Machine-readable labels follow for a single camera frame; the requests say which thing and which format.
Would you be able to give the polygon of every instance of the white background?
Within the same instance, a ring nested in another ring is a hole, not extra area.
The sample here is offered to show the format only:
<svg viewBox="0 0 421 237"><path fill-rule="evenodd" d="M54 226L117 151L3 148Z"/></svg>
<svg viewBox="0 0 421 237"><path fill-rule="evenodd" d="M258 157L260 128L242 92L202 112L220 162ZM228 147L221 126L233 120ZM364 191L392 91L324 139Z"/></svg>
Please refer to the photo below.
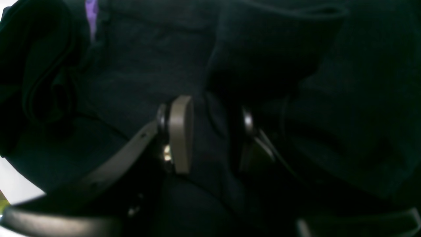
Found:
<svg viewBox="0 0 421 237"><path fill-rule="evenodd" d="M17 0L0 0L0 14L3 13L5 7L12 6Z"/></svg>

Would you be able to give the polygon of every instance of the black jacket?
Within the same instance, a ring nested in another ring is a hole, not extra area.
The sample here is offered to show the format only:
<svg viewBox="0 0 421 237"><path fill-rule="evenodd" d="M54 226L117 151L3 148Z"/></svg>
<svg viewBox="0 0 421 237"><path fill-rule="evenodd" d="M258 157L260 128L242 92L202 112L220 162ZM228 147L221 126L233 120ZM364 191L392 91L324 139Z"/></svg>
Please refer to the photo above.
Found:
<svg viewBox="0 0 421 237"><path fill-rule="evenodd" d="M411 191L421 159L419 1L100 0L99 6L97 40L88 49L86 22L77 26L75 11L60 1L20 0L0 23L1 106L9 114L2 117L1 153L42 189L95 167L152 120L161 102L191 94L196 143L189 180L237 213L253 215L229 170L227 106L238 103L330 174L383 199L419 199ZM62 25L39 17L35 7ZM58 9L64 14L53 14ZM43 40L13 40L31 34ZM209 208L207 193L180 180L166 185L177 188L167 189L174 198L164 212L197 212L175 222L167 216L162 231L204 231L191 222L200 221L201 211L214 224L209 235L228 225L230 215ZM183 199L183 190L203 202Z"/></svg>

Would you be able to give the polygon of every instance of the black fabric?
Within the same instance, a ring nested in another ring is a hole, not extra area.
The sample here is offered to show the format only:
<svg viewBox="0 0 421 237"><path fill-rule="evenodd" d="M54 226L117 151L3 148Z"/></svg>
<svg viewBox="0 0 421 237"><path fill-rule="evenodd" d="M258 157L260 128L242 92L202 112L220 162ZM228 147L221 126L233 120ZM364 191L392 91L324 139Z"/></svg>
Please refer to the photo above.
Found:
<svg viewBox="0 0 421 237"><path fill-rule="evenodd" d="M10 9L10 7L6 7L3 9L3 14L1 15L1 19L3 19L4 15L6 15L6 12Z"/></svg>
<svg viewBox="0 0 421 237"><path fill-rule="evenodd" d="M61 96L67 86L62 77L55 77L62 74L60 67L74 49L72 27L66 5L50 0L18 1L0 22L1 83L8 91L1 107L12 106L10 117L16 121L2 122L8 127L1 130L2 140L8 140L2 144L2 155L13 148L26 121L55 122L69 113L70 99Z"/></svg>

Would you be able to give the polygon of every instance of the purple fabric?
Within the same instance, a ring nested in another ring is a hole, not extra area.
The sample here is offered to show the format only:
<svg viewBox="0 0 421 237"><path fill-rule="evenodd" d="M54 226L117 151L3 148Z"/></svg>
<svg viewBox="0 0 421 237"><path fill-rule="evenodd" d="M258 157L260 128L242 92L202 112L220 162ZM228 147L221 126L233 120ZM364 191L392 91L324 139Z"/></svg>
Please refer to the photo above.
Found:
<svg viewBox="0 0 421 237"><path fill-rule="evenodd" d="M85 7L89 28L91 30L91 41L94 41L96 32L96 17L98 15L98 0L86 0Z"/></svg>

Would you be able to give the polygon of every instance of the fabric fold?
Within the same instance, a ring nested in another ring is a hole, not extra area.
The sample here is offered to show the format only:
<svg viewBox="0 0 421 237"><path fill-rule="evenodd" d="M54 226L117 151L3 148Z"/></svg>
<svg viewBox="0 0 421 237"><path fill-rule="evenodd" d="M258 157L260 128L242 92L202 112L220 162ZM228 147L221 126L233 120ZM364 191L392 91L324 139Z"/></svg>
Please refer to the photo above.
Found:
<svg viewBox="0 0 421 237"><path fill-rule="evenodd" d="M285 95L316 71L346 16L340 5L288 10L228 1L208 64L209 87L246 102Z"/></svg>

